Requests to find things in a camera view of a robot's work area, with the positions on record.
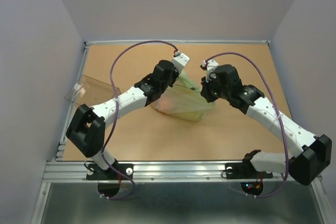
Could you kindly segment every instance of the white wall panel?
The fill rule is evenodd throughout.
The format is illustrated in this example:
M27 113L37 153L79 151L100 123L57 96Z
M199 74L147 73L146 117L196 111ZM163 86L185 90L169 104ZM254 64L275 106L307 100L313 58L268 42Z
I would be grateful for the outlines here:
M293 118L336 143L336 0L295 0L271 43ZM336 148L323 173L336 214Z
M293 0L63 0L85 41L270 39Z
M61 0L0 0L0 223L30 223L82 45Z

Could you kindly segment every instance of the clear plastic tray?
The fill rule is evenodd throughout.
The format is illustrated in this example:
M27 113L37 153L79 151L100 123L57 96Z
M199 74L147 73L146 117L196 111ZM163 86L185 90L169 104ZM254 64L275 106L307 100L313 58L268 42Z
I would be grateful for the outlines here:
M82 75L67 93L65 99L76 104L91 107L106 102L114 97L112 86L94 78Z

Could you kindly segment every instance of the wooden table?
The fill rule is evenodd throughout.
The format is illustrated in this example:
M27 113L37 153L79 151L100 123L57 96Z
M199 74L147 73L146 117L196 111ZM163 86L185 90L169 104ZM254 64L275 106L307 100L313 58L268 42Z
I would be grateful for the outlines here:
M93 45L83 74L109 83L109 71L116 56L129 45ZM280 110L290 116L274 63L267 45L203 44L178 45L190 57L185 68L189 77L201 81L205 71L201 62L219 52L235 51L252 59L263 72ZM173 49L166 45L142 45L127 52L117 63L113 77L121 92L152 72L161 59L170 60ZM253 66L238 56L222 56L221 64L235 66L243 84L267 90ZM241 159L254 149L283 152L282 142L225 100L217 100L215 109L199 122L188 122L162 114L150 106L133 111L118 120L108 144L110 153L120 161L216 160ZM65 161L82 161L85 157L68 141Z

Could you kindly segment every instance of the plastic bag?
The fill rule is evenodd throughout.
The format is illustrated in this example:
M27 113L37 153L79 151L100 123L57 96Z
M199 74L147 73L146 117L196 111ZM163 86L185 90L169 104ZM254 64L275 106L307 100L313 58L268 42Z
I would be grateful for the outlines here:
M201 87L182 71L174 86L168 87L151 106L162 113L187 121L202 120L206 113L215 107L201 96Z

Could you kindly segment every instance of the purple cable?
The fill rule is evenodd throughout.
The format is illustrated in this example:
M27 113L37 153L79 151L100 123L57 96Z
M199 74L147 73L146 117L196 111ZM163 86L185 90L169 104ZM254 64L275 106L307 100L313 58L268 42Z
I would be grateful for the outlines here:
M214 59L214 58L216 58L218 56L222 56L222 55L237 55L237 56L243 57L244 59L246 59L248 62L250 62L255 67L255 69L258 71L261 79L263 80L263 83L264 83L264 85L265 85L265 87L266 87L266 89L267 89L267 91L268 91L268 93L269 93L269 95L271 97L271 100L272 100L275 112L277 113L277 116L278 116L278 119L279 119L280 128L281 128L282 140L283 140L284 149L285 149L285 164L286 164L285 176L282 177L283 178L282 184L275 191L273 191L273 192L271 192L269 194L266 194L266 195L257 196L257 198L266 198L266 197L273 196L278 191L280 191L282 189L282 187L284 186L284 184L285 184L285 182L286 182L286 180L288 178L288 166L289 166L287 138L286 138L286 134L285 134L285 128L284 128L284 125L283 125L284 123L283 123L282 118L280 116L280 111L278 109L278 106L277 106L277 103L275 102L275 98L273 96L273 93L272 93L269 85L267 84L264 75L261 73L261 71L258 68L258 66L252 60L250 60L249 58L247 58L245 55L242 55L242 54L237 53L237 52L222 52L220 54L216 54L216 55L211 56L210 58L206 59L205 62L208 63L209 60L212 60L212 59Z
M129 196L131 196L134 191L135 191L135 182L128 176L122 174L120 171L118 171L117 169L115 169L108 161L107 159L105 158L105 155L104 155L104 151L105 151L105 148L107 146L107 144L109 143L111 137L112 137L112 134L114 133L114 129L116 128L116 124L117 124L117 120L118 120L118 114L119 114L119 103L118 103L118 92L117 92L117 88L116 88L116 85L114 84L114 81L113 81L113 78L112 78L112 72L113 72L113 69L114 69L114 66L116 65L117 61L120 59L120 57L126 53L128 50L132 49L133 47L136 47L136 46L139 46L139 45L142 45L142 44L148 44L148 43L163 43L163 44L167 44L169 46L172 46L174 49L175 49L175 52L178 51L178 48L172 44L172 43L169 43L167 41L163 41L163 40L147 40L147 41L142 41L142 42L139 42L139 43L136 43L128 48L126 48L123 52L121 52L117 57L116 59L114 60L112 66L111 66L111 69L110 69L110 81L111 81L111 85L112 85L112 88L113 88L113 92L114 92L114 95L115 95L115 107L116 107L116 112L114 114L114 118L113 118L113 126L112 126L112 129L110 131L110 134L103 146L103 148L101 149L101 153L102 153L102 158L103 160L105 161L105 163L109 166L110 169L112 169L115 173L119 174L120 176L122 176L123 178L129 180L132 185L133 185L133 189L132 191L125 195L125 196L122 196L122 197L119 197L119 198L107 198L105 197L106 199L108 200L118 200L118 199L125 199Z

